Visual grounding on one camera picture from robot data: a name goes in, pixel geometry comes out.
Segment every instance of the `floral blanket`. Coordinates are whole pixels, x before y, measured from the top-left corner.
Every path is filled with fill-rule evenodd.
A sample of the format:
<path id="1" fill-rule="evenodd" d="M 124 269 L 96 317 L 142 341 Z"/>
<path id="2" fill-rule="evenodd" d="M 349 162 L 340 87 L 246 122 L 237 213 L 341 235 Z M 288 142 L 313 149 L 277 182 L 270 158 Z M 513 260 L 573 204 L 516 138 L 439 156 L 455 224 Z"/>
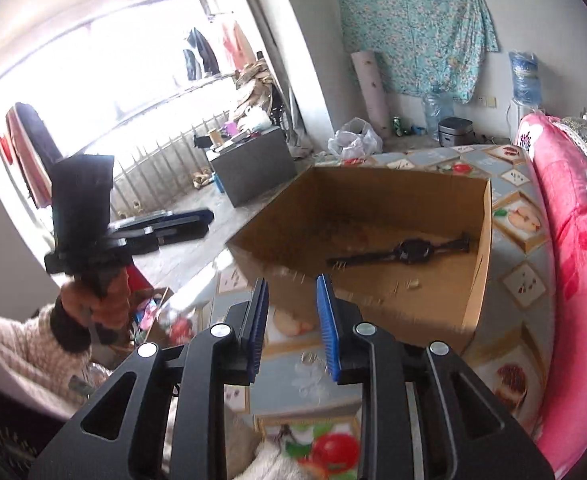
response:
<path id="1" fill-rule="evenodd" d="M 485 0 L 338 0 L 347 52 L 377 53 L 385 90 L 422 96 L 433 84 L 473 97 L 485 52 L 499 52 Z"/>

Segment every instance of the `human hand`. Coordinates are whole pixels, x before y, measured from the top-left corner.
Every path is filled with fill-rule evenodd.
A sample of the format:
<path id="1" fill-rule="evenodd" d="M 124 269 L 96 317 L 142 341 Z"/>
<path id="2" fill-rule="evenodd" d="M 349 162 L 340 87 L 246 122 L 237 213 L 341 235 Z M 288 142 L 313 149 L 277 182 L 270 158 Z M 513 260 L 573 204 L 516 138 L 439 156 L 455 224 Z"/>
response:
<path id="1" fill-rule="evenodd" d="M 126 269 L 122 269 L 113 278 L 105 298 L 98 298 L 80 281 L 67 282 L 62 285 L 60 291 L 62 308 L 82 326 L 88 327 L 89 321 L 92 319 L 95 323 L 100 323 L 112 330 L 118 330 L 128 323 L 131 312 L 129 297 Z"/>

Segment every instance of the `black sleeve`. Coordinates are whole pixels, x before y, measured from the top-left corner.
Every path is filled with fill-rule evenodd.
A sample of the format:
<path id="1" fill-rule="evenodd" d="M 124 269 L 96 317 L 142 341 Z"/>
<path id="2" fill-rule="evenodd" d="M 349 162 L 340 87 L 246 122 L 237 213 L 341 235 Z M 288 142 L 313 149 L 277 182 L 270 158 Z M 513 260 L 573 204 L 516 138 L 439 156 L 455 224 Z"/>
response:
<path id="1" fill-rule="evenodd" d="M 211 48 L 211 44 L 209 44 L 209 42 L 197 28 L 194 28 L 189 35 L 190 44 L 193 44 L 191 43 L 192 39 L 195 42 L 195 45 L 193 46 L 197 46 L 198 53 L 200 54 L 200 57 L 202 57 L 202 64 L 204 65 L 202 67 L 202 71 L 211 72 L 213 75 L 218 75 L 220 73 L 220 67 L 218 65 L 218 59 L 215 57 L 215 53 Z"/>
<path id="2" fill-rule="evenodd" d="M 59 345 L 71 354 L 80 354 L 91 346 L 89 330 L 67 314 L 59 296 L 51 312 L 51 332 Z"/>

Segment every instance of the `knit sleeve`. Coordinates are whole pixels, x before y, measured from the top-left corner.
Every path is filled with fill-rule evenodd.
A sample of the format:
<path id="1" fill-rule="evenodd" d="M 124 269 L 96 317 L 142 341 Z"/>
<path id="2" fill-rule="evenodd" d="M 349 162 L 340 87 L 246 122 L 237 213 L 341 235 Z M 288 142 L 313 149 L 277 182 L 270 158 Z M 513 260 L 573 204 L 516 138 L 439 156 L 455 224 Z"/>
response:
<path id="1" fill-rule="evenodd" d="M 0 317 L 0 355 L 18 373 L 25 373 L 26 370 L 22 368 L 36 368 L 46 377 L 47 384 L 43 386 L 57 395 L 67 397 L 70 378 L 73 375 L 79 378 L 86 376 L 90 336 L 86 346 L 76 345 L 78 351 L 66 350 L 53 333 L 52 320 L 53 325 L 57 326 L 58 337 L 64 338 L 64 334 L 70 334 L 73 338 L 73 332 L 72 329 L 60 330 L 60 325 L 56 325 L 55 321 L 58 314 L 60 312 L 56 307 L 49 305 L 43 307 L 37 317 L 26 322 Z M 41 383 L 42 380 L 36 379 L 36 382 Z"/>
<path id="2" fill-rule="evenodd" d="M 86 375 L 91 358 L 91 338 L 88 331 L 86 337 L 78 335 L 86 330 L 80 326 L 60 330 L 56 320 L 59 322 L 61 315 L 66 312 L 59 302 L 43 308 L 38 317 L 24 323 L 22 336 L 25 360 L 45 372 L 55 384 L 67 388 L 73 375 L 79 378 Z"/>

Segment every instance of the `brown cardboard box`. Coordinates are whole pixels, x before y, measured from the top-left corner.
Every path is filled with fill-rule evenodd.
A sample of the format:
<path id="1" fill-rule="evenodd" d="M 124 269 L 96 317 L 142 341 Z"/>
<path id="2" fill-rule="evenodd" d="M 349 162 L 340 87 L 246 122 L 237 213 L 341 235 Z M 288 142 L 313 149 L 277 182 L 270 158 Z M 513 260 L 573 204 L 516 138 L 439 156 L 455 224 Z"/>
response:
<path id="1" fill-rule="evenodd" d="M 326 259 L 388 251 L 410 237 L 471 237 L 470 253 L 408 266 L 331 269 Z M 475 332 L 491 252 L 486 180 L 387 168 L 310 168 L 228 242 L 249 282 L 263 276 L 273 306 L 317 322 L 316 280 L 329 272 L 336 295 L 397 338 L 443 340 L 461 352 Z M 418 279 L 420 287 L 408 290 Z"/>

